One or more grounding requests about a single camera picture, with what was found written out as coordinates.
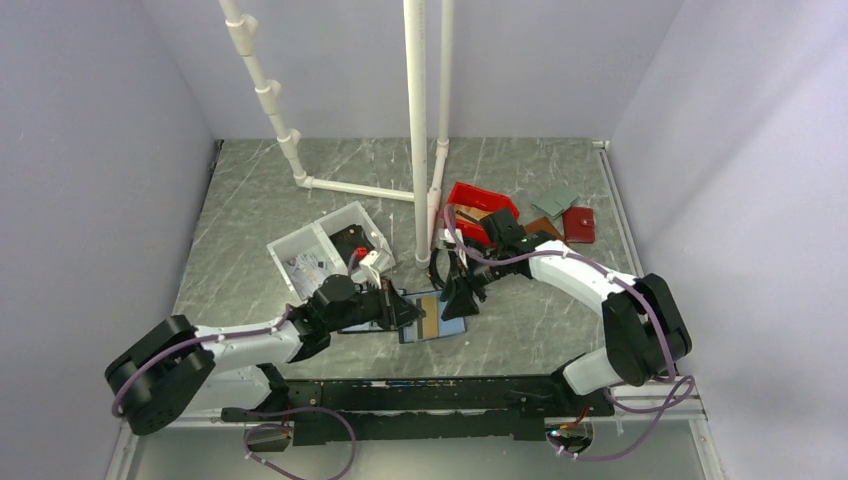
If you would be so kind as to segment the blue card holder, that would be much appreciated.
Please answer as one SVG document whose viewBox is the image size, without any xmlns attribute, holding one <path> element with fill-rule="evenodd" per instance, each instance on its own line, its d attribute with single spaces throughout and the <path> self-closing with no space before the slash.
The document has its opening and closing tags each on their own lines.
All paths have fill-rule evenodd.
<svg viewBox="0 0 848 480">
<path fill-rule="evenodd" d="M 405 298 L 425 313 L 424 317 L 401 328 L 398 333 L 400 344 L 412 344 L 463 334 L 467 331 L 464 317 L 449 320 L 441 318 L 445 302 L 440 300 L 438 290 L 406 295 Z"/>
</svg>

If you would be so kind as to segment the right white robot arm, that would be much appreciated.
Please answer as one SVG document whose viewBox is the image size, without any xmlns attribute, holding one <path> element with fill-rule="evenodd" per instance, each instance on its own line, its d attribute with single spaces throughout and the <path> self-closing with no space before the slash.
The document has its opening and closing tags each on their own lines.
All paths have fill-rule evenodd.
<svg viewBox="0 0 848 480">
<path fill-rule="evenodd" d="M 453 206 L 444 208 L 443 219 L 444 245 L 452 254 L 443 319 L 478 314 L 486 287 L 509 275 L 555 287 L 601 317 L 603 347 L 569 361 L 563 380 L 551 388 L 557 411 L 574 415 L 603 388 L 676 377 L 676 363 L 691 352 L 692 340 L 662 277 L 607 268 L 547 232 L 527 232 L 507 209 L 482 218 L 492 244 L 480 253 L 461 239 Z"/>
</svg>

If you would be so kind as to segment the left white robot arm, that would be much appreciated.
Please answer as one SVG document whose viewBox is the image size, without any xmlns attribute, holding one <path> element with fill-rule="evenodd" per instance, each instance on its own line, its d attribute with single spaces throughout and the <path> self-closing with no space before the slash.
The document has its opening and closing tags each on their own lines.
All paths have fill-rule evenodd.
<svg viewBox="0 0 848 480">
<path fill-rule="evenodd" d="M 218 376 L 242 388 L 257 375 L 259 383 L 248 396 L 238 396 L 231 405 L 272 420 L 285 411 L 288 394 L 271 382 L 265 368 L 310 359 L 330 346 L 333 333 L 348 327 L 376 324 L 398 330 L 424 315 L 388 279 L 363 286 L 338 274 L 304 303 L 288 305 L 281 316 L 265 322 L 208 327 L 173 315 L 106 368 L 114 395 L 111 413 L 126 420 L 133 433 L 149 435 L 184 413 L 226 406 Z"/>
</svg>

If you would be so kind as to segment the open black card holder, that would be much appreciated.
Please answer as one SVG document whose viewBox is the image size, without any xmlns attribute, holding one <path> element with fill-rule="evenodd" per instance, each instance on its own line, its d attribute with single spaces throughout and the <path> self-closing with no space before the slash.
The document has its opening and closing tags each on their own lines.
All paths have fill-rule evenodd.
<svg viewBox="0 0 848 480">
<path fill-rule="evenodd" d="M 440 292 L 438 290 L 426 290 L 423 292 L 411 292 L 407 289 L 400 289 L 399 293 L 405 297 L 407 300 L 414 302 L 419 307 L 419 299 L 421 297 L 426 296 L 437 296 L 439 298 Z M 378 333 L 378 332 L 398 332 L 401 342 L 414 342 L 417 341 L 417 327 L 419 324 L 419 320 L 415 321 L 411 325 L 408 325 L 404 328 L 381 328 L 380 325 L 376 321 L 372 321 L 370 323 L 355 325 L 343 328 L 340 333 L 341 334 L 365 334 L 365 333 Z"/>
</svg>

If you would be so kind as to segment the gold striped credit card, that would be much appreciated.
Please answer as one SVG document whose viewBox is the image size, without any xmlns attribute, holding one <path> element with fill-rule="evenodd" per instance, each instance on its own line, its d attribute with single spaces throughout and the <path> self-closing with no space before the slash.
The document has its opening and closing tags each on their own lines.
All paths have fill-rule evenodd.
<svg viewBox="0 0 848 480">
<path fill-rule="evenodd" d="M 430 340 L 439 336 L 439 301 L 437 296 L 421 297 L 418 301 L 424 316 L 419 320 L 417 338 L 419 341 Z"/>
</svg>

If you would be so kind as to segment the silver cards in bin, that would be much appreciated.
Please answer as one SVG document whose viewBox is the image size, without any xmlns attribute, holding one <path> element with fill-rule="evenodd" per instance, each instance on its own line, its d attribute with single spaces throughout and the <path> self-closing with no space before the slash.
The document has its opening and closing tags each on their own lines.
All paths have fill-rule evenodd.
<svg viewBox="0 0 848 480">
<path fill-rule="evenodd" d="M 283 262 L 294 291 L 301 298 L 310 297 L 332 274 L 324 261 L 314 254 L 303 253 Z"/>
</svg>

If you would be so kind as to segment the brown leather card holder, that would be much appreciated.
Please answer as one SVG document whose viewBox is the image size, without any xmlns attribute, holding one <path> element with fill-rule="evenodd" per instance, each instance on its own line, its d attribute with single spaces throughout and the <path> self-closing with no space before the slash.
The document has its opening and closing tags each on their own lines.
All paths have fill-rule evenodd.
<svg viewBox="0 0 848 480">
<path fill-rule="evenodd" d="M 541 233 L 550 234 L 555 239 L 565 242 L 563 234 L 556 228 L 554 223 L 547 217 L 540 217 L 524 225 L 528 234 Z"/>
</svg>

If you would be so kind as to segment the grey-green card holder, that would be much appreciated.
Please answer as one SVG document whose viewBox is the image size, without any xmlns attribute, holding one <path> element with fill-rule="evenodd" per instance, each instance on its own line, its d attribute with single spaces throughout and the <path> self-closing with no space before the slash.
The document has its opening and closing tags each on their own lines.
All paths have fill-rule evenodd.
<svg viewBox="0 0 848 480">
<path fill-rule="evenodd" d="M 558 185 L 531 201 L 531 205 L 546 217 L 555 218 L 568 210 L 579 198 L 579 193 L 568 185 Z"/>
</svg>

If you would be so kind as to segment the red leather card holder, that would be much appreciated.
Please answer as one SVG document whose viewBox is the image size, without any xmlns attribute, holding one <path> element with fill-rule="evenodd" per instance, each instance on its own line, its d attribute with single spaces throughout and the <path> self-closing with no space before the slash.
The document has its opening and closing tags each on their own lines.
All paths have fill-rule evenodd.
<svg viewBox="0 0 848 480">
<path fill-rule="evenodd" d="M 594 211 L 571 206 L 563 212 L 563 236 L 566 244 L 593 244 L 596 240 Z"/>
</svg>

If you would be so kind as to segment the red plastic bin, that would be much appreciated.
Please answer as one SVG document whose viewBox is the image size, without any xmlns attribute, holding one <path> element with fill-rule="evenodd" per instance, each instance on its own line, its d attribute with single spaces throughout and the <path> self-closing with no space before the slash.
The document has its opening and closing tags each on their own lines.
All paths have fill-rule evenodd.
<svg viewBox="0 0 848 480">
<path fill-rule="evenodd" d="M 446 204 L 452 206 L 454 204 L 468 205 L 490 211 L 491 213 L 501 209 L 507 209 L 511 212 L 514 219 L 518 219 L 520 216 L 518 208 L 508 196 L 464 182 L 456 182 L 454 184 Z M 492 241 L 488 238 L 482 224 L 468 225 L 458 223 L 456 219 L 456 227 L 462 232 L 465 239 L 471 239 L 484 247 L 492 245 Z"/>
</svg>

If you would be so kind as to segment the black wallet in bin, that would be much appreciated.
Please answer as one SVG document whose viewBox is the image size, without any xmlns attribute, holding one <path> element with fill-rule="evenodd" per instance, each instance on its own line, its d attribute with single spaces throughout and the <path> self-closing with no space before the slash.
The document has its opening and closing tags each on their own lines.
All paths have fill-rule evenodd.
<svg viewBox="0 0 848 480">
<path fill-rule="evenodd" d="M 377 247 L 374 237 L 362 225 L 350 224 L 329 236 L 341 259 L 348 262 L 359 250 L 365 254 Z"/>
</svg>

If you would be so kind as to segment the clear plastic two-compartment bin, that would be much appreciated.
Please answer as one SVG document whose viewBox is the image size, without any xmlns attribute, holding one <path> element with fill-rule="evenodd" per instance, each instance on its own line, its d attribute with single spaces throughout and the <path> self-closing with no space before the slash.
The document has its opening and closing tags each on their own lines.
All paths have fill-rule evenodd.
<svg viewBox="0 0 848 480">
<path fill-rule="evenodd" d="M 385 235 L 377 228 L 361 203 L 354 201 L 266 245 L 268 253 L 279 270 L 295 303 L 303 303 L 309 297 L 301 298 L 294 291 L 284 271 L 283 262 L 299 254 L 311 253 L 324 261 L 326 268 L 331 270 L 332 274 L 351 274 L 357 253 L 365 254 L 364 251 L 359 250 L 348 262 L 345 262 L 341 259 L 329 239 L 331 234 L 338 232 L 350 224 L 362 225 L 376 240 L 376 249 L 388 251 L 395 260 Z"/>
</svg>

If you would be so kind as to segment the white PVC pipe frame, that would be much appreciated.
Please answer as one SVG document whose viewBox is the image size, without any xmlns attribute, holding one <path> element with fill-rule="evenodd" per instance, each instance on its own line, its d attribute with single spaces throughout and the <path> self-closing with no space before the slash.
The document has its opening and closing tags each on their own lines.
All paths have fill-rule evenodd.
<svg viewBox="0 0 848 480">
<path fill-rule="evenodd" d="M 298 144 L 301 135 L 297 130 L 286 126 L 280 111 L 278 97 L 281 93 L 281 84 L 265 75 L 256 54 L 255 36 L 258 21 L 255 17 L 243 13 L 235 1 L 221 0 L 219 5 L 232 44 L 244 62 L 253 83 L 253 90 L 274 131 L 276 142 L 289 163 L 296 185 L 309 190 L 326 190 L 411 202 L 414 205 L 414 259 L 418 268 L 427 267 L 431 257 L 436 215 L 442 200 L 444 170 L 450 150 L 449 124 L 456 3 L 454 1 L 441 3 L 439 109 L 435 164 L 432 169 L 428 168 L 427 142 L 426 3 L 424 1 L 403 3 L 412 173 L 410 192 L 323 180 L 309 175 L 299 158 Z"/>
</svg>

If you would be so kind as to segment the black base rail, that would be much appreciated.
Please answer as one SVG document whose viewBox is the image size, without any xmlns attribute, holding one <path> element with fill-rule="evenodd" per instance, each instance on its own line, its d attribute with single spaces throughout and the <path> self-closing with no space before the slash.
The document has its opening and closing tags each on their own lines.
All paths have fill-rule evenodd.
<svg viewBox="0 0 848 480">
<path fill-rule="evenodd" d="M 610 417 L 596 390 L 574 393 L 558 372 L 516 376 L 288 380 L 226 423 L 288 420 L 297 446 L 346 441 L 510 437 L 542 441 L 558 420 Z"/>
</svg>

